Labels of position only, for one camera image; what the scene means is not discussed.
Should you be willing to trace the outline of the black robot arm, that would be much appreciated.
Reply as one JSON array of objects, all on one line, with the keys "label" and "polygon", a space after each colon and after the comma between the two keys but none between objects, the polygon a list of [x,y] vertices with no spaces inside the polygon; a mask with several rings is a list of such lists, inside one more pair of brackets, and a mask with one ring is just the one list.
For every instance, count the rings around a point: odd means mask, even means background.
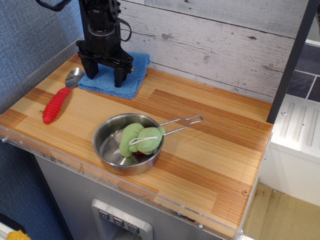
[{"label": "black robot arm", "polygon": [[86,75],[93,79],[99,72],[99,64],[114,69],[114,86],[121,87],[127,75],[134,70],[134,58],[125,52],[121,42],[121,24],[131,26],[119,18],[121,3],[117,0],[80,0],[80,15],[84,39],[78,40],[78,55]]}]

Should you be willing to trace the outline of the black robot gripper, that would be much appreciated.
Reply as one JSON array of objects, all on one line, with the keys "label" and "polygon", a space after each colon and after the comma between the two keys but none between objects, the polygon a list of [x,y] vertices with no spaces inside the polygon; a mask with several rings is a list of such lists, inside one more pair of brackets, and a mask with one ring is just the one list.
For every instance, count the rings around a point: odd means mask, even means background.
[{"label": "black robot gripper", "polygon": [[78,40],[78,55],[89,79],[99,72],[98,64],[114,69],[114,86],[120,88],[127,75],[134,71],[134,58],[121,47],[120,25],[113,26],[110,32],[94,31],[87,28],[84,40]]}]

